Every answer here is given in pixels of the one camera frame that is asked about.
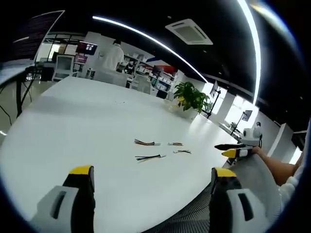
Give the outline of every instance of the ceiling light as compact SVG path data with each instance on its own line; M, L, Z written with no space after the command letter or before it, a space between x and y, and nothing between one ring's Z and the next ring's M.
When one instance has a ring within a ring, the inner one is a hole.
M7 134L3 131L0 130L0 134L2 134L3 136L6 136Z
M154 39L153 37L147 35L146 33L143 33L135 28L132 28L130 26L127 26L125 24L122 24L122 23L119 23L119 22L116 22L116 21L113 21L113 20L110 20L110 19L107 19L107 18L104 18L104 17L98 17L98 16L93 16L93 19L96 19L96 20L100 20L100 21L104 21L104 22L107 22L107 23L112 23L114 25L118 25L120 27L124 27L126 29L129 29L133 32L136 32L146 38L148 38L149 40L152 40L154 41L155 43L157 43L158 45L160 45L161 47L163 47L164 49L166 49L167 51L171 52L172 54L174 54L176 57L178 57L180 60L182 60L186 65L188 65L194 72L196 72L206 83L207 83L207 80L206 78L204 78L204 76L196 69L194 68L189 62L187 62L182 56L180 56L178 53L176 53L175 51L173 51L171 48L167 47L166 45L164 45L162 42Z
M259 92L259 84L260 84L260 70L261 70L261 54L260 54L260 44L259 44L259 37L258 32L256 29L255 21L252 16L251 11L249 10L247 3L245 0L237 0L240 7L243 10L243 13L246 17L247 23L252 33L254 47L255 47L255 58L256 58L256 85L255 85L255 92L254 92L254 99L253 105L256 104Z

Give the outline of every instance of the hand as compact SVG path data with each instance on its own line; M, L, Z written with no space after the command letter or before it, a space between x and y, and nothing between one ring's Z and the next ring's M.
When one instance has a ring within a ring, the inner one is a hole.
M267 157L266 153L263 152L263 150L260 147L254 147L252 148L252 154L257 154L261 158Z

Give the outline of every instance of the computer screen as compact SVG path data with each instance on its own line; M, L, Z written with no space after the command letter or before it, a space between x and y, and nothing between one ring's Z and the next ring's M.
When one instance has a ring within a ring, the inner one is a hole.
M97 45L80 41L76 50L76 53L83 53L87 55L94 55Z
M244 113L244 115L243 115L243 117L242 117L242 120L248 121L249 118L250 118L251 115L252 115L253 110L245 110L244 112L245 112L245 113Z
M217 81L215 81L212 90L210 91L210 95L212 96L212 98L215 97L216 92L218 91L218 83Z
M73 57L62 57L58 56L57 69L71 70L71 62Z

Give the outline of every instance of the human arm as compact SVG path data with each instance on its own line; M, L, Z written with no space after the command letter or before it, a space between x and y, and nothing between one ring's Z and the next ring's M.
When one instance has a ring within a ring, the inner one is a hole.
M276 184L279 186L285 184L287 179L290 176L293 176L295 174L295 172L297 171L298 167L301 164L302 157L303 157L303 152L302 152L297 163L293 165L293 164L282 163L281 161L277 159L268 157L266 153L263 152L261 148L259 147L254 147L252 149L252 153L259 155L259 157L263 160L263 162L267 165L267 167L271 171Z

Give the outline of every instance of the white floor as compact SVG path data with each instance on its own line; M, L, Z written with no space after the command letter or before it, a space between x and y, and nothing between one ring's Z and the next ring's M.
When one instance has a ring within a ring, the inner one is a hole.
M38 96L40 96L44 91L50 88L54 83L52 82L41 82L34 81L33 85L30 88L30 95L32 101L34 101ZM16 107L16 83L11 83L6 86L3 90L0 89L0 105L4 110L10 115L12 123L16 120L17 107ZM26 87L22 84L22 96L26 91ZM27 106L31 103L30 96L27 94L25 101L23 103L23 109L26 109ZM10 120L9 117L0 109L0 146L7 135L10 129Z

